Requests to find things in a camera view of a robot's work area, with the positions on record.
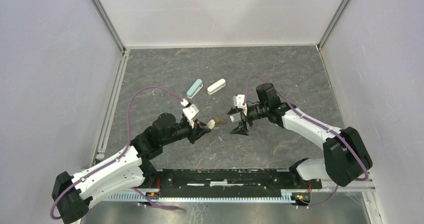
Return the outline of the white stapler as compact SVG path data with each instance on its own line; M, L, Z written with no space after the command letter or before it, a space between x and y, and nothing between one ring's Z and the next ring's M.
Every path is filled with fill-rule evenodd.
M213 95L217 91L221 90L226 86L226 80L224 78L219 79L218 81L214 82L207 88L207 93L209 95Z

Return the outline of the light blue stapler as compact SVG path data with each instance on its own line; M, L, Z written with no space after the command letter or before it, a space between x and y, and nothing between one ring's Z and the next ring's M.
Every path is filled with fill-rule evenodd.
M203 88L204 84L203 81L201 79L197 79L191 86L190 88L187 90L186 92L186 96L189 99L192 99L202 88Z

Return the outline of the small beige stapler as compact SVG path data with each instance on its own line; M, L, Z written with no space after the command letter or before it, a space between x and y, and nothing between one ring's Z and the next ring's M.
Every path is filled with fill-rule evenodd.
M206 127L208 129L213 130L214 128L217 128L218 126L226 125L228 121L223 117L213 117L210 121L207 122Z

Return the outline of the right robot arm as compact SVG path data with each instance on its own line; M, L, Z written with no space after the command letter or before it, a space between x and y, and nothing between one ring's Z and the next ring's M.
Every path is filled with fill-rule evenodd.
M238 126L230 134L247 136L254 121L267 119L301 135L323 152L323 158L305 158L291 166L288 180L293 187L302 188L313 179L331 180L340 187L368 179L373 161L355 128L339 128L307 115L283 101L272 83L260 84L255 90L256 102L248 102L244 94L232 98L233 107L228 115Z

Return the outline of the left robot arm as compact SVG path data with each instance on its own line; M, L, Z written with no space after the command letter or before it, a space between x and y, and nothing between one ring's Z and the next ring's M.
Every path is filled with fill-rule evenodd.
M163 147L182 139L194 144L215 125L214 119L204 123L184 116L177 122L174 115L161 114L113 156L73 175L66 171L58 174L51 195L51 218L71 224L108 196L140 185L153 187L158 177L150 161L163 152Z

